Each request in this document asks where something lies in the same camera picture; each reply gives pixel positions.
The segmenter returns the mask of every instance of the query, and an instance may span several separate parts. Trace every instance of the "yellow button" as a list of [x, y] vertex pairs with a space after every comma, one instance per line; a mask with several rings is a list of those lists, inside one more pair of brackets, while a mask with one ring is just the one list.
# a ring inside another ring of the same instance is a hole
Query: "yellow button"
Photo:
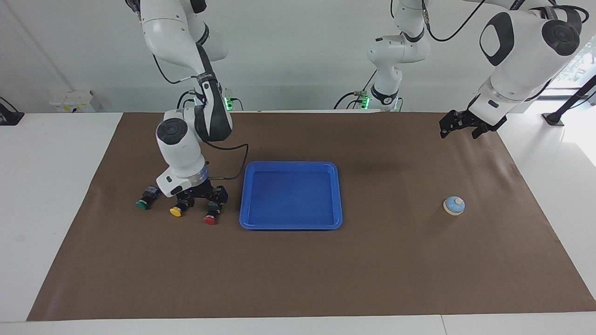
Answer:
[[170, 208], [170, 213], [173, 216], [176, 216], [177, 218], [179, 218], [179, 217], [182, 216], [182, 211], [178, 207], [172, 207], [172, 208]]

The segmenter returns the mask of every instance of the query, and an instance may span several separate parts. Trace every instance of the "white wall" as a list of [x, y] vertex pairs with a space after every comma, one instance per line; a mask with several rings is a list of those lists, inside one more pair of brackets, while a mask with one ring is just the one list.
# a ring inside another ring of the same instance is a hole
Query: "white wall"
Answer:
[[[594, 13], [586, 30], [596, 32], [596, 1], [570, 2]], [[451, 34], [475, 6], [435, 1], [435, 34]], [[401, 66], [405, 110], [467, 105], [492, 71], [478, 39], [500, 10], [485, 5], [458, 37], [434, 42], [427, 60]], [[371, 40], [395, 32], [389, 0], [211, 0], [205, 18], [230, 43], [213, 65], [218, 78], [252, 110], [332, 108], [373, 72]], [[0, 0], [0, 62], [0, 95], [26, 112], [51, 111], [48, 91], [69, 86], [93, 90], [106, 111], [171, 109], [189, 88], [163, 81], [124, 0]]]

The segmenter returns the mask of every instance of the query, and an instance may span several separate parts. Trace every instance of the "green light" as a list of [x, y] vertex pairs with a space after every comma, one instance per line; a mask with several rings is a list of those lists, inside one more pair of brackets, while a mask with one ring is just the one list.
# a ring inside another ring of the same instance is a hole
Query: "green light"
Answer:
[[364, 96], [364, 101], [360, 105], [361, 109], [368, 109], [368, 105], [371, 103], [371, 98]]
[[234, 110], [234, 103], [228, 99], [228, 98], [223, 98], [223, 101], [225, 102], [225, 109], [228, 111]]
[[399, 106], [399, 108], [402, 108], [403, 107], [403, 98], [397, 98], [397, 99], [395, 99], [395, 105], [393, 105], [393, 109], [394, 110], [398, 110], [398, 106]]

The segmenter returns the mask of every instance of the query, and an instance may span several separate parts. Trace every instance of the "green button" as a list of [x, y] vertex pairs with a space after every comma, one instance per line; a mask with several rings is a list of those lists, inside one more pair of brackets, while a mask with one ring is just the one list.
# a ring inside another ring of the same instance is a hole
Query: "green button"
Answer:
[[139, 200], [136, 202], [136, 206], [142, 210], [146, 210], [147, 209], [147, 203], [145, 203], [142, 200]]

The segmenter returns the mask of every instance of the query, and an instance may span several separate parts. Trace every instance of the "red button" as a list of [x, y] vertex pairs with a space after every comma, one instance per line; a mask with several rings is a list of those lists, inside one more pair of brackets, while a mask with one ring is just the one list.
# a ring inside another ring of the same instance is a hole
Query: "red button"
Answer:
[[208, 225], [214, 225], [215, 224], [215, 218], [212, 217], [211, 215], [207, 215], [205, 216], [205, 218], [203, 219], [203, 222], [205, 222]]

